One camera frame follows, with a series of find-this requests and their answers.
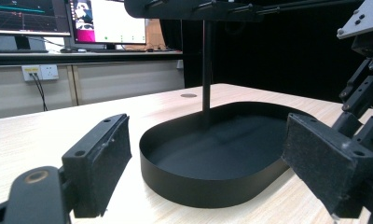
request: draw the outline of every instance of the monitor screen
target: monitor screen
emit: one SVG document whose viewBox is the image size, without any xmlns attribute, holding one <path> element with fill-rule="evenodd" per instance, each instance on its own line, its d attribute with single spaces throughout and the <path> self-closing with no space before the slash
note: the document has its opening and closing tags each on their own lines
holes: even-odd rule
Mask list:
<svg viewBox="0 0 373 224">
<path fill-rule="evenodd" d="M 63 0 L 0 0 L 0 35 L 70 36 Z"/>
<path fill-rule="evenodd" d="M 70 0 L 70 9 L 77 44 L 146 44 L 145 19 L 131 17 L 123 1 Z"/>
</svg>

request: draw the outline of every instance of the mounting hole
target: mounting hole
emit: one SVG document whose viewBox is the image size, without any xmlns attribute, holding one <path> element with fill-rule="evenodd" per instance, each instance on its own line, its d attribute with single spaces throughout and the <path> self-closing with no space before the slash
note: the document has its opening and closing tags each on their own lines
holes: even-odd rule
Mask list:
<svg viewBox="0 0 373 224">
<path fill-rule="evenodd" d="M 357 156 L 365 156 L 365 153 L 362 151 L 354 151 L 353 153 Z"/>
<path fill-rule="evenodd" d="M 49 172 L 45 170 L 35 171 L 34 173 L 27 175 L 26 178 L 24 178 L 24 182 L 27 184 L 33 184 L 47 178 L 48 175 Z"/>
<path fill-rule="evenodd" d="M 75 156 L 83 156 L 83 155 L 85 155 L 85 151 L 78 151 L 74 155 Z"/>
<path fill-rule="evenodd" d="M 197 97 L 198 95 L 193 94 L 193 93 L 185 93 L 185 94 L 181 94 L 181 96 L 185 98 L 193 98 L 193 97 Z"/>
</svg>

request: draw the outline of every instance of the black cable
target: black cable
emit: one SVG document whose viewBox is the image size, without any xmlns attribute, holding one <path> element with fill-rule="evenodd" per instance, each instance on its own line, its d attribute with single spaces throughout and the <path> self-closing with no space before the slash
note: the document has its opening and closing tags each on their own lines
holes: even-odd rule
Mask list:
<svg viewBox="0 0 373 224">
<path fill-rule="evenodd" d="M 75 50 L 78 50 L 79 48 L 77 47 L 73 47 L 73 46 L 65 46 L 65 45 L 61 45 L 61 44 L 57 44 L 55 42 L 52 42 L 50 40 L 47 40 L 46 38 L 33 38 L 33 37 L 27 37 L 31 40 L 36 40 L 36 41 L 41 41 L 41 42 L 46 42 L 46 43 L 49 43 L 49 44 L 52 44 L 52 45 L 56 45 L 56 46 L 59 46 L 59 47 L 62 47 L 62 48 L 65 48 L 65 49 L 75 49 Z"/>
<path fill-rule="evenodd" d="M 32 77 L 35 80 L 35 85 L 37 86 L 38 91 L 41 95 L 43 110 L 48 111 L 47 104 L 45 103 L 44 89 L 42 89 L 41 81 L 39 80 L 39 77 L 37 74 L 33 74 Z"/>
</svg>

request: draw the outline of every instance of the keyboard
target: keyboard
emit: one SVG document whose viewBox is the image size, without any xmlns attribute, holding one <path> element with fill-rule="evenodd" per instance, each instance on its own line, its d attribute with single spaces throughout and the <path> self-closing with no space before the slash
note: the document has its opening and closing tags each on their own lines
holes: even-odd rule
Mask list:
<svg viewBox="0 0 373 224">
<path fill-rule="evenodd" d="M 0 53 L 48 53 L 45 49 L 0 49 Z"/>
<path fill-rule="evenodd" d="M 93 53 L 138 53 L 145 52 L 143 49 L 88 49 L 88 52 Z"/>
</svg>

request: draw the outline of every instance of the monitor stand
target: monitor stand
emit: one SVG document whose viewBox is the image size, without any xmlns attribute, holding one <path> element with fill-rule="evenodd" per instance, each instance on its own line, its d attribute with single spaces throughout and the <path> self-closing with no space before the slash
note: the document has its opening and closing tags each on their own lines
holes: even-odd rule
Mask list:
<svg viewBox="0 0 373 224">
<path fill-rule="evenodd" d="M 116 45 L 115 44 L 106 44 L 105 48 L 106 49 L 116 49 Z"/>
<path fill-rule="evenodd" d="M 29 38 L 26 36 L 15 36 L 15 42 L 17 49 L 30 49 Z"/>
</svg>

